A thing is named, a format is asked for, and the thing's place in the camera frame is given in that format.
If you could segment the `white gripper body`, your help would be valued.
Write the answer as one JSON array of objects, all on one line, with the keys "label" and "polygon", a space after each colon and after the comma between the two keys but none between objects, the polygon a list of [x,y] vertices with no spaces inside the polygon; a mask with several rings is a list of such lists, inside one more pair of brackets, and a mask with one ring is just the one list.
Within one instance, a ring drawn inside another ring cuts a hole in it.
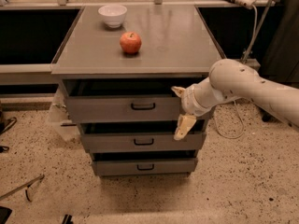
[{"label": "white gripper body", "polygon": [[204,107],[196,100],[195,92],[197,91],[197,89],[198,89],[198,85],[196,84],[191,85],[190,87],[186,88],[183,91],[180,99],[181,99],[181,106],[188,115],[201,117],[205,115],[205,113],[209,112],[211,108]]}]

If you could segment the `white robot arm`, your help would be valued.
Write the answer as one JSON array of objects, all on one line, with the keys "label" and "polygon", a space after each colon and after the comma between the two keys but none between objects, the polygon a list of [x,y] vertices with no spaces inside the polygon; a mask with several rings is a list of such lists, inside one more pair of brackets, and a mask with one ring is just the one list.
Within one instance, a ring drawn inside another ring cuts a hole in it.
[{"label": "white robot arm", "polygon": [[299,90],[259,76],[253,68],[231,59],[216,61],[208,77],[188,88],[172,87],[180,98],[184,114],[178,116],[175,140],[183,139],[197,117],[214,106],[239,98],[255,105],[299,131]]}]

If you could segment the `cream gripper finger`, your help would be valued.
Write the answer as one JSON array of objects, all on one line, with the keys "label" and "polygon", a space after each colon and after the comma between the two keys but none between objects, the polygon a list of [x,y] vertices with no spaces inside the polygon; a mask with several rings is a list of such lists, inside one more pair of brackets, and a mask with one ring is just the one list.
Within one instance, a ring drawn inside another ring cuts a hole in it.
[{"label": "cream gripper finger", "polygon": [[196,123],[196,116],[194,115],[179,115],[178,116],[178,123],[177,128],[175,130],[174,139],[175,140],[181,140],[183,139],[188,132],[191,130],[191,128]]},{"label": "cream gripper finger", "polygon": [[181,97],[185,92],[185,88],[173,86],[171,90],[175,93],[177,97]]}]

